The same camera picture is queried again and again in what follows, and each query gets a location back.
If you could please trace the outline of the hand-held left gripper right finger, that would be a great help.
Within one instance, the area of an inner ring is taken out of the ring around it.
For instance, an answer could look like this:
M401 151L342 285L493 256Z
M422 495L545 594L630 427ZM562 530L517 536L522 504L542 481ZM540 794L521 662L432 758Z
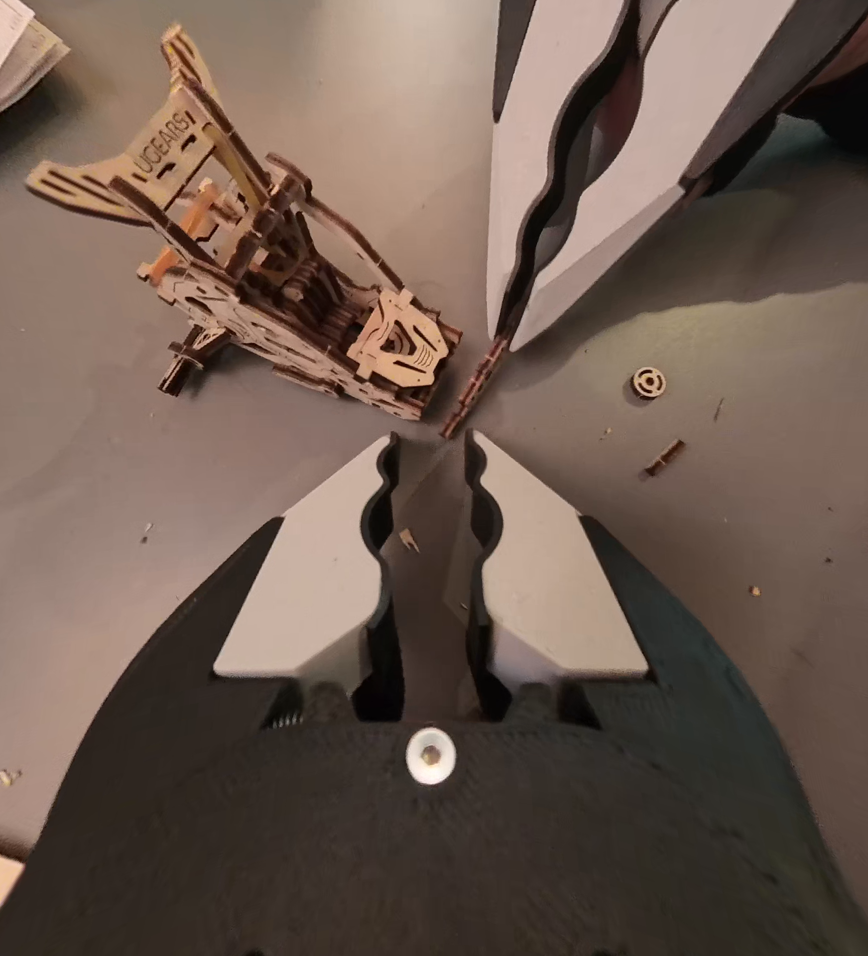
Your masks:
M481 711L527 686L643 681L650 665L584 516L482 432L464 437L475 557L466 655Z

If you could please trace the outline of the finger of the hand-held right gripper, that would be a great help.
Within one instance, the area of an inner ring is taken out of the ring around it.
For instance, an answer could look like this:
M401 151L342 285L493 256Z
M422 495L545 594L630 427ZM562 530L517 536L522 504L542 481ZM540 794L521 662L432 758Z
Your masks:
M631 132L582 193L565 245L534 282L511 351L551 327L683 198L688 166L792 6L673 3L644 58Z
M637 37L633 2L501 2L489 188L488 336L512 340L570 154Z

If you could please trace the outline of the wooden model car chassis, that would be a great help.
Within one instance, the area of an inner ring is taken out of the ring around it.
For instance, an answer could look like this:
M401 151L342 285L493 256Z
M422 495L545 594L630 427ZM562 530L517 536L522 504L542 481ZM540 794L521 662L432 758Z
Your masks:
M42 161L31 194L164 241L137 277L185 313L158 389L176 397L225 347L274 374L418 421L463 333L411 292L365 236L276 153L236 131L199 48L179 24L160 40L164 104L125 150L83 165Z

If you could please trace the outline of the small wooden bar part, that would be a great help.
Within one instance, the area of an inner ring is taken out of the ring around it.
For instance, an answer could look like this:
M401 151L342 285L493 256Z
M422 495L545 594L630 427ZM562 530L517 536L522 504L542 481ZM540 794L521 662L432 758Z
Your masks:
M683 439L676 439L666 448L664 448L655 458L650 461L642 470L644 479L655 478L660 472L663 472L679 455L687 448L687 442Z

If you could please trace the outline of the long holed wooden strip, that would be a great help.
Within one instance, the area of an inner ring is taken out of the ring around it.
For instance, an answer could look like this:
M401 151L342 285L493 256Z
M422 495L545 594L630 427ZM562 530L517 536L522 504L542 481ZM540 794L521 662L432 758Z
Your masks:
M498 335L492 341L490 349L464 387L454 412L440 429L440 437L445 441L450 441L464 425L506 355L511 338L511 334Z

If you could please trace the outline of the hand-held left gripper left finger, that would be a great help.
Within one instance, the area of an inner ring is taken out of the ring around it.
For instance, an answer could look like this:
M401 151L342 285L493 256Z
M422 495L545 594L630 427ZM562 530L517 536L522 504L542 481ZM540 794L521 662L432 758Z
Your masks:
M365 721L398 721L390 570L400 439L388 433L283 513L213 665L223 678L335 684Z

